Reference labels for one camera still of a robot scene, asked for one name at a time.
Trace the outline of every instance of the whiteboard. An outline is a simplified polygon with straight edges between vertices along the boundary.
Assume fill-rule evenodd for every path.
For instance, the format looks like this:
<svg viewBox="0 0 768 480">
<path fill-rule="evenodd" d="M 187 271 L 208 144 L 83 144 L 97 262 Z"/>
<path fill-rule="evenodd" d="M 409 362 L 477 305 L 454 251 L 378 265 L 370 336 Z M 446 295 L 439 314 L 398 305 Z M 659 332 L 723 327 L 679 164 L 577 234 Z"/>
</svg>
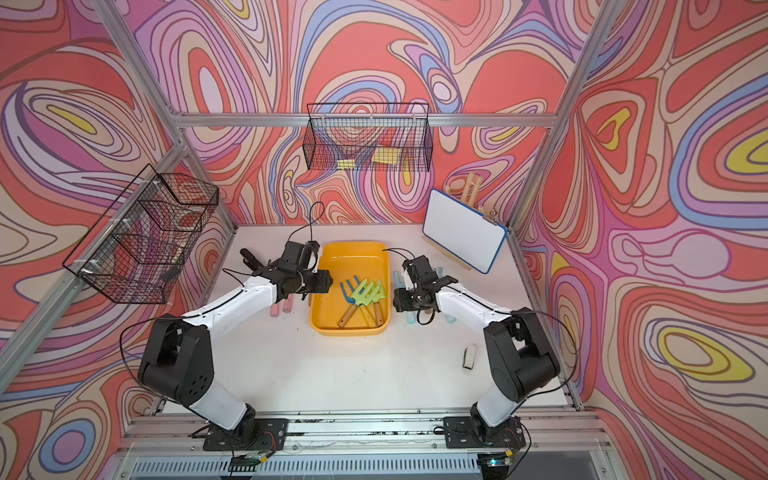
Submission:
<svg viewBox="0 0 768 480">
<path fill-rule="evenodd" d="M 491 271 L 507 229 L 440 190 L 429 193 L 424 235 L 481 273 Z"/>
</svg>

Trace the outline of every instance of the wire basket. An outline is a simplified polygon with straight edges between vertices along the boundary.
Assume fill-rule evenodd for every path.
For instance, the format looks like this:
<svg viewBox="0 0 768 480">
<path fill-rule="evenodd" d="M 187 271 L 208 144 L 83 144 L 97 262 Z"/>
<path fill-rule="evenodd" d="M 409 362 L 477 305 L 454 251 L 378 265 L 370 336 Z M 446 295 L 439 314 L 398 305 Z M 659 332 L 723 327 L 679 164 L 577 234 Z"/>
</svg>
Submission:
<svg viewBox="0 0 768 480">
<path fill-rule="evenodd" d="M 432 130 L 426 103 L 308 104 L 308 170 L 429 171 Z"/>
<path fill-rule="evenodd" d="M 67 262 L 80 243 L 64 266 L 112 302 L 166 303 L 218 204 L 214 185 L 184 174 L 154 172 L 79 268 Z"/>
</svg>

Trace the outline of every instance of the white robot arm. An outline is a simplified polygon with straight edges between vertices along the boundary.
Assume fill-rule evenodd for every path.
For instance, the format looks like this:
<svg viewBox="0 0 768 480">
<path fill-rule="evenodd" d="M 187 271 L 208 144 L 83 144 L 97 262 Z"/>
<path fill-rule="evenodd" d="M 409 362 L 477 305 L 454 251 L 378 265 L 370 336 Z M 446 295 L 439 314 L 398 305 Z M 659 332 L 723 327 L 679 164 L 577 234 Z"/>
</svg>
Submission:
<svg viewBox="0 0 768 480">
<path fill-rule="evenodd" d="M 181 318 L 154 321 L 139 367 L 139 382 L 217 425 L 234 449 L 248 449 L 258 425 L 255 411 L 214 377 L 211 346 L 250 318 L 291 293 L 327 293 L 333 279 L 317 270 L 316 242 L 286 243 L 283 256 L 262 266 L 243 253 L 254 269 L 241 288 Z M 314 266 L 309 261 L 314 257 Z M 450 276 L 438 278 L 426 257 L 404 262 L 406 288 L 394 292 L 399 311 L 442 311 L 485 335 L 494 386 L 474 404 L 474 437 L 492 439 L 508 427 L 516 405 L 559 373 L 559 364 L 541 324 L 527 309 L 512 311 L 467 291 Z M 527 343 L 519 351 L 512 340 Z"/>
<path fill-rule="evenodd" d="M 427 257 L 403 262 L 405 288 L 394 295 L 399 312 L 432 310 L 454 316 L 485 336 L 494 385 L 470 410 L 475 437 L 490 439 L 535 389 L 560 372 L 554 349 L 536 315 L 510 310 L 469 292 L 451 276 L 438 277 Z M 520 350 L 512 340 L 525 343 Z"/>
<path fill-rule="evenodd" d="M 242 287 L 181 318 L 156 319 L 137 376 L 148 389 L 226 430 L 237 449 L 247 448 L 256 438 L 254 411 L 215 379 L 211 346 L 255 312 L 291 293 L 327 293 L 333 283 L 328 270 L 317 269 L 317 242 L 288 241 L 281 258 L 266 266 L 247 250 L 241 253 L 254 269 L 253 276 Z"/>
</svg>

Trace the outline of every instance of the white table surface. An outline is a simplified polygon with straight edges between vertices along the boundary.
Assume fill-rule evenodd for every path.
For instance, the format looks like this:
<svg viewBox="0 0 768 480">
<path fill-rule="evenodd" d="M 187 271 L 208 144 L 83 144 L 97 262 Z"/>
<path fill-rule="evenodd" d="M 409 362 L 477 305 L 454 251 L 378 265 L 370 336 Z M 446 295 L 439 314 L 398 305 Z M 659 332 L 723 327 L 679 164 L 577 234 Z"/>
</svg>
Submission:
<svg viewBox="0 0 768 480">
<path fill-rule="evenodd" d="M 241 248 L 262 262 L 280 256 L 295 227 L 241 227 L 224 266 L 248 271 Z M 499 252 L 490 273 L 465 270 L 427 243 L 422 225 L 329 225 L 313 227 L 320 245 L 343 240 L 376 240 L 388 247 L 404 247 L 425 254 L 432 267 L 442 266 L 472 292 L 501 306 L 530 307 L 509 249 Z M 308 228 L 292 240 L 309 239 Z M 390 252 L 390 270 L 401 270 L 402 258 Z M 219 275 L 211 299 L 237 286 Z M 324 411 L 444 409 L 469 407 L 493 380 L 482 334 L 460 321 L 447 323 L 441 313 L 427 325 L 408 324 L 404 313 L 392 308 L 392 320 L 378 336 L 329 337 L 309 324 L 310 308 L 294 296 L 293 311 L 273 318 L 262 310 L 214 346 L 217 380 L 257 411 Z M 475 368 L 462 368 L 464 349 L 477 348 Z M 559 384 L 553 379 L 547 389 Z M 526 406 L 562 406 L 561 389 L 535 396 Z M 165 413 L 186 412 L 168 403 Z"/>
</svg>

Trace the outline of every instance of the eraser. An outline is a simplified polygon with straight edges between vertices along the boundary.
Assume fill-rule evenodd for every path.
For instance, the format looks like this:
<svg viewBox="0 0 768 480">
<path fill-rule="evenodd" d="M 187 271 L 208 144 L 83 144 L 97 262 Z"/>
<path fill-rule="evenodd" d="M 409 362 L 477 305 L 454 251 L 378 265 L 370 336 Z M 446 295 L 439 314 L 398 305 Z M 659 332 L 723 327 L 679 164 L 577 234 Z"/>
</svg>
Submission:
<svg viewBox="0 0 768 480">
<path fill-rule="evenodd" d="M 462 364 L 467 370 L 472 370 L 475 366 L 475 346 L 471 343 L 464 349 L 464 363 Z"/>
</svg>

